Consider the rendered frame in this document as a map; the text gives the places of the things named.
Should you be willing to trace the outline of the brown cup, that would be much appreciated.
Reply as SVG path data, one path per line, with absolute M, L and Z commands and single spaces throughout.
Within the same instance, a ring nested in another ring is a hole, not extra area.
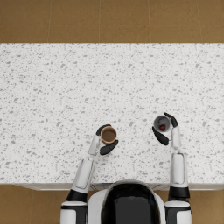
M 101 130 L 101 140 L 106 145 L 112 144 L 116 140 L 116 130 L 111 126 L 104 127 Z

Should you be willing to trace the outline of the grey cup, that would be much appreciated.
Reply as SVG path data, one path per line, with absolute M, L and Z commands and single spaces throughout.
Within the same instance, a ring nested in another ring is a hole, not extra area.
M 159 129 L 161 124 L 165 124 L 165 131 Z M 154 128 L 158 132 L 168 132 L 171 128 L 172 121 L 165 115 L 160 115 L 154 120 Z

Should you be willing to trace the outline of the robot body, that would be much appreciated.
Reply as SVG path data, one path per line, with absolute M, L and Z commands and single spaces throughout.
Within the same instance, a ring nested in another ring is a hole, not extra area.
M 141 181 L 118 181 L 89 198 L 87 224 L 166 224 L 165 204 Z

